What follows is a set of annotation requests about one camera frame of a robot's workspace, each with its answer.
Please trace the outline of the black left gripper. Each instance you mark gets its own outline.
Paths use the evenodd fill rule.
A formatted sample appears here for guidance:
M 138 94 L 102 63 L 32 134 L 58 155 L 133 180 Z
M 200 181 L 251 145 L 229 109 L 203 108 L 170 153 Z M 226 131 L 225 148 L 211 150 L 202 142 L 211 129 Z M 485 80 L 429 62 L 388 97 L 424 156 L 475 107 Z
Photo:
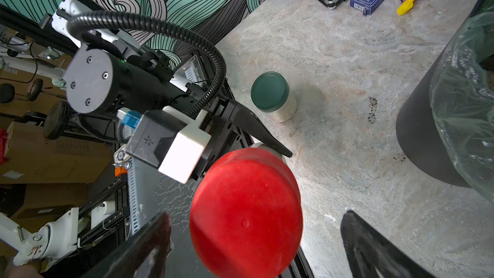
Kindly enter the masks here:
M 291 158 L 293 153 L 278 141 L 261 122 L 258 116 L 238 101 L 226 96 L 217 96 L 206 109 L 205 123 L 200 125 L 211 136 L 199 162 L 192 172 L 198 181 L 218 159 L 226 153 L 250 147 L 253 138 Z

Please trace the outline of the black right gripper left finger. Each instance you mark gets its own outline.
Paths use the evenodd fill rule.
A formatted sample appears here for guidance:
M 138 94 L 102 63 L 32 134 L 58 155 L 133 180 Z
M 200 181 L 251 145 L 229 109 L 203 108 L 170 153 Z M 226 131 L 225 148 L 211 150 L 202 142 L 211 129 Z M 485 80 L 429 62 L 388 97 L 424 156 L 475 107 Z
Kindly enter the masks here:
M 164 277 L 171 251 L 171 220 L 159 213 L 84 277 Z

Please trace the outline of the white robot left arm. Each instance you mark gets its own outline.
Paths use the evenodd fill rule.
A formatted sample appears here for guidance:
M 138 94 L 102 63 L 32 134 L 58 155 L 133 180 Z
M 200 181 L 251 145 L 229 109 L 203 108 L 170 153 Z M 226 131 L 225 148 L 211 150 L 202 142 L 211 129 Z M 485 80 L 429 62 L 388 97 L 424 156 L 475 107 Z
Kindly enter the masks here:
M 226 83 L 226 62 L 199 34 L 165 20 L 104 10 L 92 0 L 61 0 L 54 15 L 37 24 L 1 7 L 1 24 L 72 57 L 56 73 L 83 129 L 87 117 L 119 117 L 129 138 L 117 136 L 127 154 L 181 183 L 197 178 L 233 148 L 232 134 L 256 138 L 291 157 Z M 191 46 L 211 63 L 205 87 L 180 79 L 160 51 L 139 45 L 130 31 L 156 33 Z

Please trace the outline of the red jar lid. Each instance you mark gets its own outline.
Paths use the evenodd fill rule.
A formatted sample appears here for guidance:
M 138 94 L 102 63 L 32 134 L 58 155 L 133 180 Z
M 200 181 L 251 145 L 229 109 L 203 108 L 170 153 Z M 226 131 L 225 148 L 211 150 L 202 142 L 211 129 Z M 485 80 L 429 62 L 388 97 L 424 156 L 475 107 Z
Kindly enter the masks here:
M 190 210 L 190 235 L 217 277 L 277 277 L 301 244 L 301 194 L 290 168 L 261 148 L 221 157 Z

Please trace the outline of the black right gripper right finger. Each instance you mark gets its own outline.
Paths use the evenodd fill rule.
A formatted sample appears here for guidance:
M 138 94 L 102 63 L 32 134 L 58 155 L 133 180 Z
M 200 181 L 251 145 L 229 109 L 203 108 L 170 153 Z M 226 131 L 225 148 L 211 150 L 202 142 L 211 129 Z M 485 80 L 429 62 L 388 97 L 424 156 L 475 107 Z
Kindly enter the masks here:
M 342 218 L 340 233 L 353 277 L 432 277 L 354 211 Z

